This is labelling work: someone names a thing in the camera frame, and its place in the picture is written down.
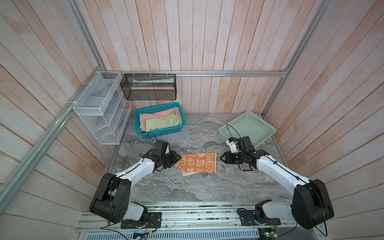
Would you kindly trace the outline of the orange patterned towel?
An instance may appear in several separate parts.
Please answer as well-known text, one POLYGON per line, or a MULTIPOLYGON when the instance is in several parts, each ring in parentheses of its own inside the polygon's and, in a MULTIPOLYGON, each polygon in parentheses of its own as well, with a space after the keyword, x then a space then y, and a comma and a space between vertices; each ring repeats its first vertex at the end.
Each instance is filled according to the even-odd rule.
POLYGON ((217 153, 196 153, 181 155, 182 159, 176 168, 182 171, 183 176, 197 173, 214 174, 216 172, 217 153))

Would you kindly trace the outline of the light green towel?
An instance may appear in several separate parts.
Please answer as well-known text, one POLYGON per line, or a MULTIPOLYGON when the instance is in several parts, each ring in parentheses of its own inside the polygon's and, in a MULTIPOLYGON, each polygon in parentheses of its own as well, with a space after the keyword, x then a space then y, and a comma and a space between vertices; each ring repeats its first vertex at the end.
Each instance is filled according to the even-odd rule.
POLYGON ((151 115, 150 117, 145 119, 145 131, 152 132, 155 130, 176 127, 179 126, 181 123, 181 116, 176 112, 171 112, 170 114, 163 117, 151 115))

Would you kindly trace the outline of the pink towel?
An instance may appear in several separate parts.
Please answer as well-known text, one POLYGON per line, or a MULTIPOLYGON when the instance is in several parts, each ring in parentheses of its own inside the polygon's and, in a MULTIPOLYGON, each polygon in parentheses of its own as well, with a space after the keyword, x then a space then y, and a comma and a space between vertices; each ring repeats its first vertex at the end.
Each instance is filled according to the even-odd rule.
POLYGON ((146 132, 145 131, 145 119, 150 117, 151 115, 163 117, 163 116, 170 114, 171 112, 176 112, 180 115, 178 108, 174 108, 174 109, 166 110, 166 111, 161 111, 161 112, 155 113, 155 114, 140 114, 140 124, 141 124, 140 128, 142 129, 142 131, 146 132))

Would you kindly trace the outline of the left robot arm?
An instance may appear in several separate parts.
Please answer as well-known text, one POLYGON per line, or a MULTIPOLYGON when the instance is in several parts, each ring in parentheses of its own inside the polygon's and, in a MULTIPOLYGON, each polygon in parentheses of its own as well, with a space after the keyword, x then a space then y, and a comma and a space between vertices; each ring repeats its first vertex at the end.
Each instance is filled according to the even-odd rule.
POLYGON ((117 174, 102 176, 90 203, 90 212, 109 223, 131 222, 135 227, 148 224, 148 209, 130 201, 132 187, 156 171, 175 166, 182 157, 165 141, 155 141, 153 147, 140 155, 139 161, 117 174))

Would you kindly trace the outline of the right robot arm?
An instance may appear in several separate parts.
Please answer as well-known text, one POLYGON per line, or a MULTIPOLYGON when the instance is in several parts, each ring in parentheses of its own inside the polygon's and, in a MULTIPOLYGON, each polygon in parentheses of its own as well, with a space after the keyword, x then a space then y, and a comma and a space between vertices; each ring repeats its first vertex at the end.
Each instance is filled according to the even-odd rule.
POLYGON ((253 211, 239 209, 243 226, 264 226, 284 219, 296 221, 310 230, 334 217, 329 193, 321 180, 310 180, 281 165, 268 152, 256 150, 249 137, 230 137, 226 143, 230 150, 220 157, 222 162, 238 166, 247 164, 269 175, 293 197, 290 204, 265 200, 257 203, 253 211))

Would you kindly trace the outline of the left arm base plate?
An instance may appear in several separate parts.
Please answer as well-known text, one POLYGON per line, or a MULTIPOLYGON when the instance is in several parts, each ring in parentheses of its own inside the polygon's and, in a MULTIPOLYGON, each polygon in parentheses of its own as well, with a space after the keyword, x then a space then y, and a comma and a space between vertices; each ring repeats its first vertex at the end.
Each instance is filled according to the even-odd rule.
POLYGON ((162 213, 161 212, 145 212, 137 221, 125 219, 121 223, 121 229, 158 229, 161 227, 162 213))

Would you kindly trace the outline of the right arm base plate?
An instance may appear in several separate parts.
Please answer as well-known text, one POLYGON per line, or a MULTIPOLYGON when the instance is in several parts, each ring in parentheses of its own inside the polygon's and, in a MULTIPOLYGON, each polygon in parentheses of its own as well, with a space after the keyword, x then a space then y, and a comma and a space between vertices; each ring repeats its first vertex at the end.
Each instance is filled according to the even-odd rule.
POLYGON ((278 218, 268 218, 260 209, 246 210, 244 208, 237 209, 242 226, 279 226, 281 220, 278 218))

